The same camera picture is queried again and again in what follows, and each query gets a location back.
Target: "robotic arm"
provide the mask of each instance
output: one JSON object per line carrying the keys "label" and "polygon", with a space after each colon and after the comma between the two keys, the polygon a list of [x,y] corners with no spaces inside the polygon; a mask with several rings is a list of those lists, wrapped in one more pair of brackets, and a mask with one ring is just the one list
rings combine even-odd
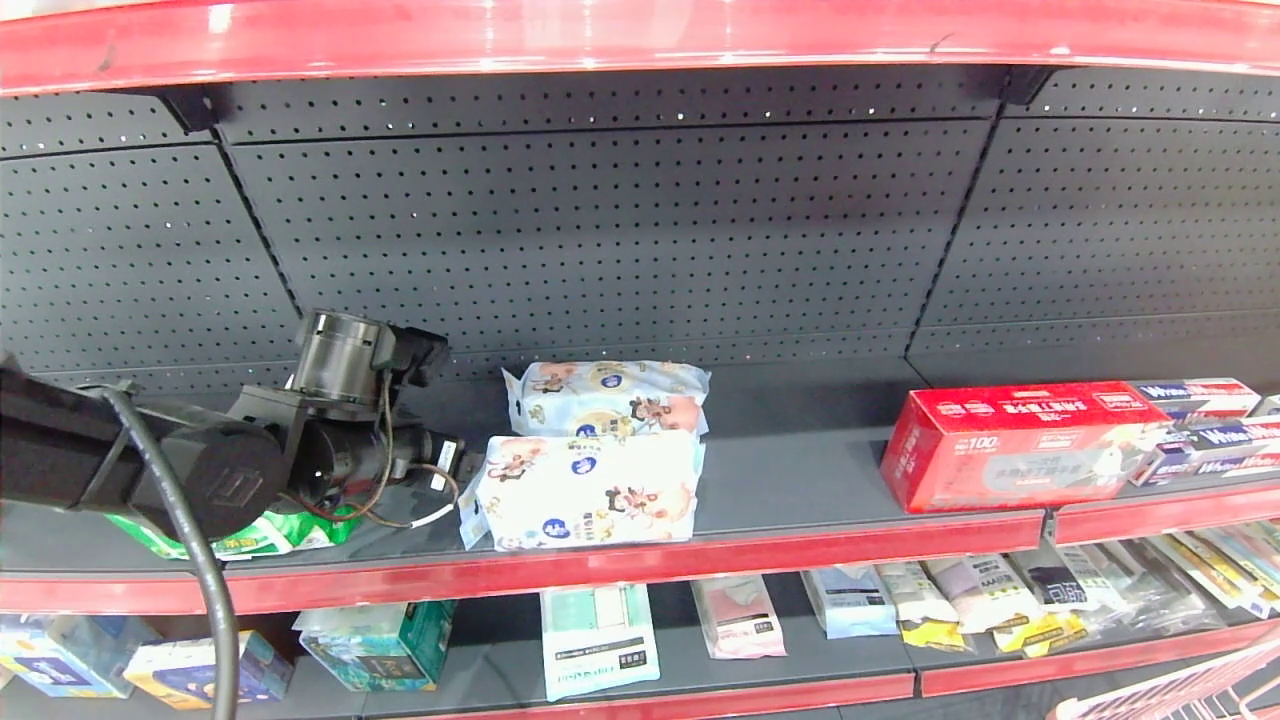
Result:
{"label": "robotic arm", "polygon": [[[326,310],[298,331],[297,370],[283,388],[244,386],[228,413],[142,402],[200,528],[227,537],[266,510],[317,512],[415,468],[454,473],[458,438],[394,410],[404,383],[425,387],[448,363],[448,341]],[[150,471],[110,404],[0,368],[0,500],[141,519],[177,539]]]}

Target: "red box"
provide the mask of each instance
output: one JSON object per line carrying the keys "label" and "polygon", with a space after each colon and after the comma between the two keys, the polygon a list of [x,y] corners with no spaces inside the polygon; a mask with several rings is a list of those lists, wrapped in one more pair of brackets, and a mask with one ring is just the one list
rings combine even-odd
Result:
{"label": "red box", "polygon": [[1106,500],[1171,424],[1123,382],[915,389],[881,474],[908,512]]}

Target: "black cable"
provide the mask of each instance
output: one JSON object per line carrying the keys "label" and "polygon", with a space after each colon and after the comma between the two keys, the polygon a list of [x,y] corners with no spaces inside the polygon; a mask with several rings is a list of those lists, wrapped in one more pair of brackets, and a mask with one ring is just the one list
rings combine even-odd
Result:
{"label": "black cable", "polygon": [[178,530],[178,539],[187,548],[187,555],[195,565],[196,580],[200,583],[201,594],[205,596],[209,625],[214,633],[216,670],[212,716],[214,720],[234,720],[236,703],[239,697],[239,626],[232,609],[232,597],[227,589],[227,579],[223,578],[221,566],[214,557],[214,550],[209,547],[205,533],[200,530],[196,516],[191,512],[177,473],[173,471],[164,451],[160,450],[160,443],[156,442],[142,416],[138,415],[133,401],[124,392],[111,387],[101,388],[101,393],[115,409],[115,414],[119,415],[120,423],[129,432],[133,445],[137,446],[147,468],[155,475],[156,486],[160,488],[160,498],[173,520],[174,529]]}

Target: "shopping cart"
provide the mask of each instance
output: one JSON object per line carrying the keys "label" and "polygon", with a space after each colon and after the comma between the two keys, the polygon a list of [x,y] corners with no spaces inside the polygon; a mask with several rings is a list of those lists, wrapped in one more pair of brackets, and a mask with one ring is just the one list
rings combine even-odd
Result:
{"label": "shopping cart", "polygon": [[[1280,711],[1251,711],[1249,703],[1280,685],[1280,625],[1252,646],[1087,700],[1066,700],[1047,720],[1280,720]],[[1262,687],[1240,697],[1233,685],[1270,674]]]}

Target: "red shelf edge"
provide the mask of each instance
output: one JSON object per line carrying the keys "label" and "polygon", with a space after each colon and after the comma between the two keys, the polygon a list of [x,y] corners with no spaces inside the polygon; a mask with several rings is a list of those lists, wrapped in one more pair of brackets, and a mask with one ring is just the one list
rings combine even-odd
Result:
{"label": "red shelf edge", "polygon": [[[554,587],[657,583],[733,573],[783,573],[837,562],[945,557],[1034,548],[1043,514],[1012,511],[787,537],[513,552],[396,566],[343,564],[261,571],[232,565],[227,582],[238,612],[284,612],[356,603],[465,598]],[[919,523],[928,523],[922,527]],[[5,575],[0,612],[195,615],[204,601],[193,578]]]}
{"label": "red shelf edge", "polygon": [[1102,650],[1066,652],[1034,660],[1021,659],[963,667],[922,670],[920,693],[922,697],[934,697],[1006,688],[1060,678],[1110,673],[1142,665],[1156,665],[1170,660],[1184,660],[1202,655],[1231,652],[1248,646],[1262,637],[1263,633],[1276,626],[1280,626],[1280,620],[1266,620]]}
{"label": "red shelf edge", "polygon": [[1280,74],[1251,0],[169,0],[0,22],[0,94],[818,63]]}
{"label": "red shelf edge", "polygon": [[1280,516],[1280,482],[1256,483],[1212,492],[1069,505],[1056,512],[1053,539],[1059,544],[1079,544],[1234,525],[1277,516]]}
{"label": "red shelf edge", "polygon": [[399,720],[486,720],[506,717],[538,717],[561,720],[591,717],[595,720],[685,720],[686,717],[730,717],[763,712],[794,712],[910,698],[915,674],[874,675],[844,680],[820,680],[786,685],[681,693],[598,702],[563,702],[538,707],[486,710],[429,716],[397,716]]}

